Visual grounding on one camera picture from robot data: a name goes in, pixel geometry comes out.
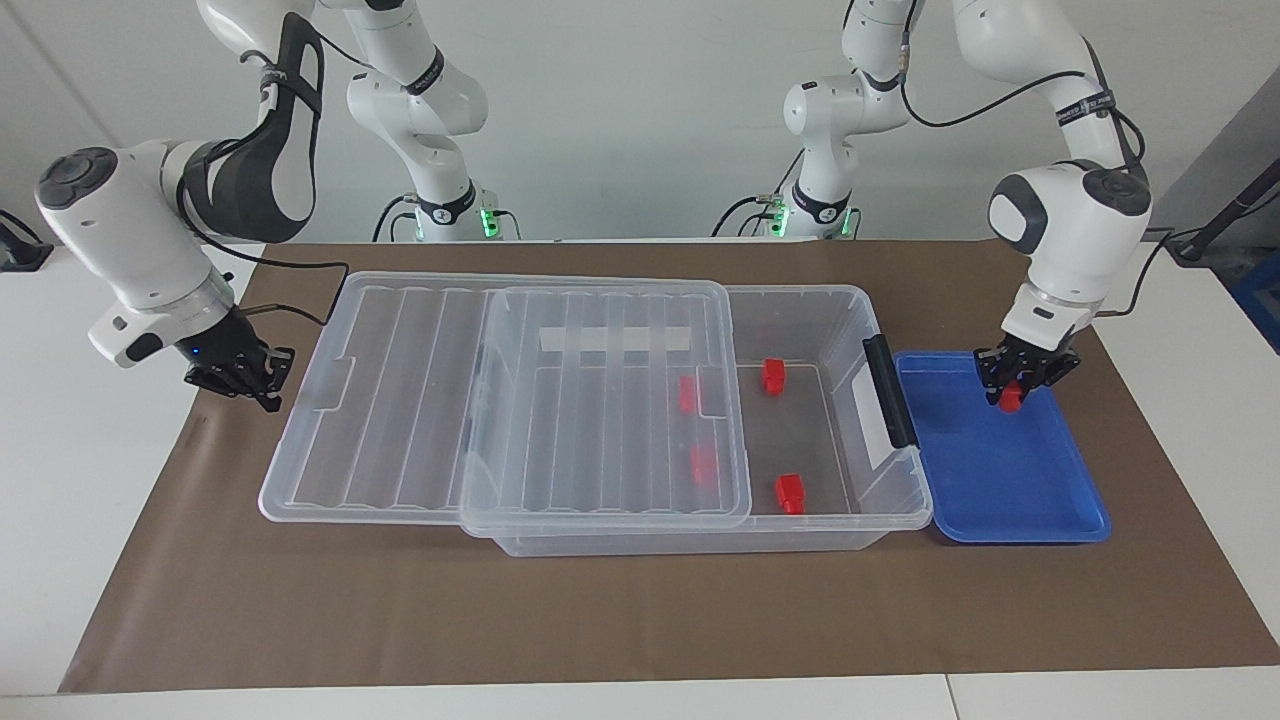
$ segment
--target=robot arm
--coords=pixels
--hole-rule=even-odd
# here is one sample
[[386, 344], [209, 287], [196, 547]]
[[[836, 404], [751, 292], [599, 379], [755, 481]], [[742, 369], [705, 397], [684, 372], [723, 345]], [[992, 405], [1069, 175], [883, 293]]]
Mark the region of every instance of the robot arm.
[[1016, 410], [1079, 364], [1071, 338], [1140, 242], [1151, 193], [1093, 50], [1053, 0], [955, 0], [955, 23], [965, 60], [993, 79], [1083, 74], [1038, 88], [1071, 159], [1007, 176], [988, 205], [991, 227], [1032, 261], [1004, 342], [975, 354], [988, 401]]
[[269, 411], [280, 406], [293, 351], [259, 340], [184, 220], [282, 242], [310, 219], [324, 58], [319, 36], [293, 12], [307, 5], [200, 5], [224, 42], [262, 67], [252, 133], [87, 147], [59, 158], [36, 187], [50, 227], [115, 292], [116, 304], [90, 331], [102, 355], [128, 368], [175, 346], [191, 363], [187, 382], [253, 397]]
[[489, 101], [431, 41], [411, 0], [320, 0], [342, 9], [374, 69], [352, 78], [347, 105], [408, 168], [429, 242], [495, 237], [497, 199], [467, 173], [451, 136], [484, 127]]
[[909, 0], [855, 0], [842, 45], [855, 70], [796, 85], [787, 94], [787, 129], [804, 141], [804, 164], [785, 191], [786, 236], [835, 236], [852, 196], [858, 155], [849, 137], [906, 124], [897, 92]]

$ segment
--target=black stand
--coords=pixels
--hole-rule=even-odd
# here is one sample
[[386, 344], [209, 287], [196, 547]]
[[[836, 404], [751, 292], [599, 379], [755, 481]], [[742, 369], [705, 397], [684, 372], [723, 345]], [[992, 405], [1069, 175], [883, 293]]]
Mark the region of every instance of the black stand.
[[1249, 187], [1245, 187], [1243, 192], [1230, 205], [1222, 209], [1207, 225], [1204, 229], [1196, 233], [1196, 237], [1187, 241], [1185, 245], [1179, 246], [1174, 251], [1174, 260], [1179, 265], [1187, 266], [1198, 261], [1204, 256], [1204, 250], [1211, 242], [1217, 240], [1217, 236], [1222, 234], [1231, 223], [1240, 219], [1240, 215], [1247, 213], [1249, 208], [1257, 204], [1262, 199], [1262, 195], [1271, 190], [1276, 183], [1280, 183], [1280, 159], [1271, 163], [1271, 165], [1262, 170], [1262, 174], [1253, 178]]
[[5, 256], [0, 256], [4, 258], [0, 273], [35, 273], [54, 251], [52, 245], [31, 245], [18, 240], [18, 236], [4, 225], [0, 225], [0, 247], [5, 249]]

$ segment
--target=black box handle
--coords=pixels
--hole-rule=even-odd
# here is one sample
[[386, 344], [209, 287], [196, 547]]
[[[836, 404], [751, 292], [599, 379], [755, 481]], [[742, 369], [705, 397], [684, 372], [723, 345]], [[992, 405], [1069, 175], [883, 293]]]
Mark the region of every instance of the black box handle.
[[881, 401], [881, 414], [884, 415], [890, 442], [897, 450], [909, 445], [919, 446], [911, 413], [906, 409], [902, 382], [897, 377], [897, 369], [893, 368], [893, 351], [888, 347], [888, 340], [884, 338], [884, 333], [869, 337], [863, 341], [863, 348], [867, 351], [867, 364], [872, 369], [872, 380], [876, 383], [876, 395]]

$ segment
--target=gray wall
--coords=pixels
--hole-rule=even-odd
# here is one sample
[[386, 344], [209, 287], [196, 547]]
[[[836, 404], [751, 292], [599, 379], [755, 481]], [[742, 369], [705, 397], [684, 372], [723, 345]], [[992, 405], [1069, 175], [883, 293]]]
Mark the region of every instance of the gray wall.
[[[705, 234], [732, 200], [772, 190], [797, 147], [791, 86], [844, 73], [844, 0], [420, 0], [435, 40], [485, 86], [492, 114], [462, 138], [471, 170], [534, 237]], [[1062, 0], [1097, 47], [1169, 187], [1280, 64], [1276, 0]], [[1007, 86], [959, 56], [951, 4], [916, 33], [920, 111], [951, 117]], [[342, 17], [317, 26], [355, 46]], [[364, 241], [408, 187], [392, 151], [346, 111], [332, 56], [320, 201], [302, 240]], [[31, 186], [60, 152], [152, 137], [247, 132], [253, 70], [205, 29], [193, 0], [0, 0], [0, 204], [32, 217]], [[1039, 97], [951, 131], [856, 141], [865, 237], [984, 237], [1005, 173], [1065, 155]]]
[[[1156, 205], [1155, 223], [1176, 228], [1203, 225], [1276, 158], [1280, 158], [1280, 69], [1169, 188]], [[1263, 200], [1267, 197], [1270, 193], [1263, 195]], [[1215, 247], [1280, 247], [1280, 201], [1238, 220], [1213, 242]]]

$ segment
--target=blue plastic lid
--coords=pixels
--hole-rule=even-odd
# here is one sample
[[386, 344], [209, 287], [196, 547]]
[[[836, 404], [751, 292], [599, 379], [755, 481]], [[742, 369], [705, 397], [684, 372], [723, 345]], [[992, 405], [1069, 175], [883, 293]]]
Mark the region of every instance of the blue plastic lid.
[[1006, 414], [969, 352], [900, 352], [897, 372], [933, 492], [933, 520], [964, 543], [1088, 543], [1111, 519], [1050, 388]]

